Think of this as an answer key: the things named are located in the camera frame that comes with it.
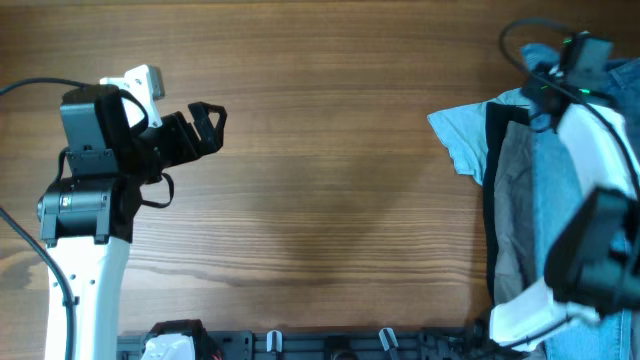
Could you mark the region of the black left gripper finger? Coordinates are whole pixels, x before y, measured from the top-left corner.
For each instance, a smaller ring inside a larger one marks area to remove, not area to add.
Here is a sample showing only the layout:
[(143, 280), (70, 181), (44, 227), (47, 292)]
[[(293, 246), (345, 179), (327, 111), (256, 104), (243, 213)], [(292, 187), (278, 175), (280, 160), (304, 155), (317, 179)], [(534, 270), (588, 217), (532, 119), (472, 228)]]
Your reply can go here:
[[(213, 131), (219, 127), (221, 120), (221, 107), (205, 102), (195, 102), (188, 105), (188, 109), (194, 119), (194, 125), (198, 131)], [(218, 120), (212, 123), (209, 115), (217, 114)]]
[[(213, 125), (209, 115), (217, 114), (218, 120)], [(224, 143), (224, 128), (227, 120), (226, 109), (222, 106), (202, 106), (201, 114), (197, 121), (197, 129), (199, 131), (201, 141), (199, 151), (201, 153), (216, 153)]]

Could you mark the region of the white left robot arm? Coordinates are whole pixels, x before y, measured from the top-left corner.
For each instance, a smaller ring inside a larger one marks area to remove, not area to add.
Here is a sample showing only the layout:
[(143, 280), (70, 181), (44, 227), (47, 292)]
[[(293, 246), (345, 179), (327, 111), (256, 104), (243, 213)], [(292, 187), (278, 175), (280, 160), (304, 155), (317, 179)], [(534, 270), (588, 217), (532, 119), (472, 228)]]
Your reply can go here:
[(68, 146), (57, 176), (38, 202), (40, 238), (51, 261), (45, 342), (48, 359), (112, 359), (116, 355), (120, 291), (130, 255), (134, 217), (146, 200), (141, 188), (172, 179), (166, 170), (218, 152), (227, 112), (191, 103), (193, 117), (173, 113), (150, 124), (142, 109), (129, 123), (115, 85), (90, 85), (63, 95), (61, 118)]

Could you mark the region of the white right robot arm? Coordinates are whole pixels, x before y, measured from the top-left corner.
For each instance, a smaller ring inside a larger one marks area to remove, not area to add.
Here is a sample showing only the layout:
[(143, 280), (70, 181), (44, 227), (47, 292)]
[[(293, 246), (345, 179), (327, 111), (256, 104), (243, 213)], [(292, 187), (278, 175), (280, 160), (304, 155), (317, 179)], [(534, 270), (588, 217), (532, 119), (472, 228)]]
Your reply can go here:
[(576, 323), (639, 307), (639, 162), (614, 100), (599, 91), (611, 41), (573, 33), (556, 65), (529, 72), (524, 93), (569, 152), (583, 201), (547, 256), (544, 277), (496, 306), (489, 337), (525, 352)]

